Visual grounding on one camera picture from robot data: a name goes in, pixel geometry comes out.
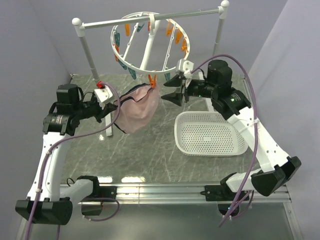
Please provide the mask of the orange front clothes peg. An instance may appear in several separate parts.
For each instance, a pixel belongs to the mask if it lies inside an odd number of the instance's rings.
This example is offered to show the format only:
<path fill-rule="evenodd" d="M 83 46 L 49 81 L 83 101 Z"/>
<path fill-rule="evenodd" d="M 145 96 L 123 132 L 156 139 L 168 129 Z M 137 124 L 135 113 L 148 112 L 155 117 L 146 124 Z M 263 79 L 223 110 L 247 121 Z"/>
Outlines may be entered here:
<path fill-rule="evenodd" d="M 154 75 L 149 74 L 148 81 L 152 89 L 154 89 L 157 86 L 157 76 L 155 74 Z"/>

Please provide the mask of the pink underwear navy trim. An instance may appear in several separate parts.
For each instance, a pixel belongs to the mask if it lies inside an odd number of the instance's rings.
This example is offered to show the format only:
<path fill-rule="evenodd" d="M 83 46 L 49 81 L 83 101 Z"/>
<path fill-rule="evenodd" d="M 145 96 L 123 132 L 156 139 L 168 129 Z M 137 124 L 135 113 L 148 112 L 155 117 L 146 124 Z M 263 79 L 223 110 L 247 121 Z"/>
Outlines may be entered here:
<path fill-rule="evenodd" d="M 125 134 L 132 134 L 146 126 L 152 119 L 160 101 L 160 91 L 143 83 L 132 87 L 120 96 L 120 113 L 114 125 Z"/>

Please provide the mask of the white round clip hanger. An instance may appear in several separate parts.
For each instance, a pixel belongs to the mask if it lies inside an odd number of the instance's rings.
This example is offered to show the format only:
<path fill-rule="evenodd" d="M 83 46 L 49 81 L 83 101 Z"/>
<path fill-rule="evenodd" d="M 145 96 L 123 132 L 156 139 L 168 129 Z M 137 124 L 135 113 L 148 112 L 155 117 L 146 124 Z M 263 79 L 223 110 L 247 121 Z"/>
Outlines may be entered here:
<path fill-rule="evenodd" d="M 185 32 L 185 30 L 176 21 L 174 21 L 173 19 L 167 18 L 166 21 L 167 22 L 170 21 L 174 25 L 174 28 L 173 28 L 173 31 L 170 34 L 170 36 L 168 36 L 169 37 L 169 43 L 168 43 L 168 47 L 167 47 L 167 50 L 166 50 L 163 66 L 162 66 L 161 69 L 159 69 L 157 71 L 160 74 L 166 74 L 166 73 L 169 73 L 170 71 L 173 70 L 173 68 L 169 68 L 167 66 L 167 63 L 168 63 L 168 59 L 170 57 L 170 52 L 171 52 L 172 45 L 173 45 L 173 43 L 175 43 L 175 36 L 176 36 L 177 28 L 180 28 L 180 30 L 183 33 L 183 36 L 181 37 L 179 43 L 182 44 L 184 37 L 187 37 L 186 41 L 187 41 L 187 45 L 188 45 L 188 53 L 187 53 L 186 57 L 183 57 L 185 60 L 189 56 L 190 49 L 191 49 L 190 40 L 189 40 L 189 37 L 188 37 L 187 33 Z M 150 29 L 150 31 L 148 31 L 148 39 L 147 39 L 147 42 L 146 42 L 143 58 L 142 58 L 142 61 L 141 61 L 141 64 L 140 64 L 139 67 L 134 66 L 132 63 L 128 62 L 126 60 L 126 57 L 128 55 L 129 49 L 130 49 L 130 47 L 132 45 L 132 41 L 133 41 L 133 39 L 134 39 L 134 37 L 135 37 L 135 35 L 137 33 L 137 26 L 140 25 L 140 24 L 143 24 L 143 23 L 139 23 L 138 22 L 138 23 L 136 23 L 134 25 L 133 28 L 130 27 L 130 36 L 129 36 L 130 39 L 128 40 L 128 43 L 126 44 L 126 49 L 125 49 L 123 54 L 119 53 L 117 55 L 118 58 L 120 58 L 120 60 L 125 65 L 127 65 L 127 70 L 128 70 L 128 68 L 131 68 L 131 69 L 135 70 L 135 72 L 141 72 L 141 73 L 149 74 L 149 75 L 151 73 L 156 72 L 156 70 L 147 70 L 147 66 L 148 66 L 148 62 L 149 62 L 149 59 L 150 59 L 150 55 L 151 55 L 151 50 L 152 50 L 152 46 L 153 46 L 153 43 L 154 43 L 154 39 L 155 39 L 156 33 L 157 33 L 157 31 L 159 29 L 159 26 L 160 26 L 160 21 L 159 20 L 154 20 L 153 22 L 150 22 L 150 23 L 151 23 L 151 29 Z M 118 32 L 117 28 L 118 28 L 117 25 L 113 26 L 113 28 L 111 30 L 111 35 L 110 35 L 110 42 L 111 42 L 112 50 L 113 50 L 114 54 L 116 54 L 115 47 L 113 46 L 113 44 L 115 44 L 114 34 L 115 34 L 115 32 Z"/>

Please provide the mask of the white perforated plastic basket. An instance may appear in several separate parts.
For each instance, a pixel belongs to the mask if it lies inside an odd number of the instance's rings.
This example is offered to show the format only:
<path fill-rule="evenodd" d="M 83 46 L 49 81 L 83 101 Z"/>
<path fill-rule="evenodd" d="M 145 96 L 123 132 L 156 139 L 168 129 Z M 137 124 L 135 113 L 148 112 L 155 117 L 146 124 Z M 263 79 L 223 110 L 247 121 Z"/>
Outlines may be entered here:
<path fill-rule="evenodd" d="M 187 156 L 227 157 L 245 153 L 248 145 L 218 112 L 184 111 L 174 122 L 177 148 Z"/>

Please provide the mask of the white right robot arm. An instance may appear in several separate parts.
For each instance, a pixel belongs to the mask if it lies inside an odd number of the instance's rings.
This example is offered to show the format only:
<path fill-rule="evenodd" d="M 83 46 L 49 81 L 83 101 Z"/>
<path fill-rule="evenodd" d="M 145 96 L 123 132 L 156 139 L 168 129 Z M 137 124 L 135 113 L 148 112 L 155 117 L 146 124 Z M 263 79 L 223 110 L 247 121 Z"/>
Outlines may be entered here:
<path fill-rule="evenodd" d="M 256 191 L 268 197 L 293 177 L 302 165 L 301 160 L 276 143 L 258 119 L 254 101 L 232 86 L 233 71 L 226 61 L 211 60 L 203 80 L 192 79 L 193 66 L 192 62 L 180 59 L 176 75 L 164 84 L 176 90 L 161 98 L 178 106 L 189 97 L 210 99 L 213 108 L 244 138 L 253 152 L 253 160 L 260 166 L 221 180 L 221 196 L 231 200 L 238 191 Z"/>

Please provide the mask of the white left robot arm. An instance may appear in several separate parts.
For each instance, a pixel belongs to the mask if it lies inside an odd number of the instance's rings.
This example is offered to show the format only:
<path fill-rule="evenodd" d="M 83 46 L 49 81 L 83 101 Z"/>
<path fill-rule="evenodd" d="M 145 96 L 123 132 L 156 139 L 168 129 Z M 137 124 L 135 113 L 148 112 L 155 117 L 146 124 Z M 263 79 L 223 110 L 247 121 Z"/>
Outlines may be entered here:
<path fill-rule="evenodd" d="M 43 120 L 43 146 L 33 184 L 23 200 L 18 200 L 15 211 L 29 224 L 66 225 L 73 207 L 83 200 L 103 200 L 96 176 L 83 175 L 74 184 L 61 189 L 60 180 L 71 140 L 76 139 L 76 128 L 85 119 L 97 122 L 111 112 L 118 118 L 116 105 L 119 95 L 110 85 L 95 89 L 88 101 L 76 84 L 60 85 L 54 102 Z"/>

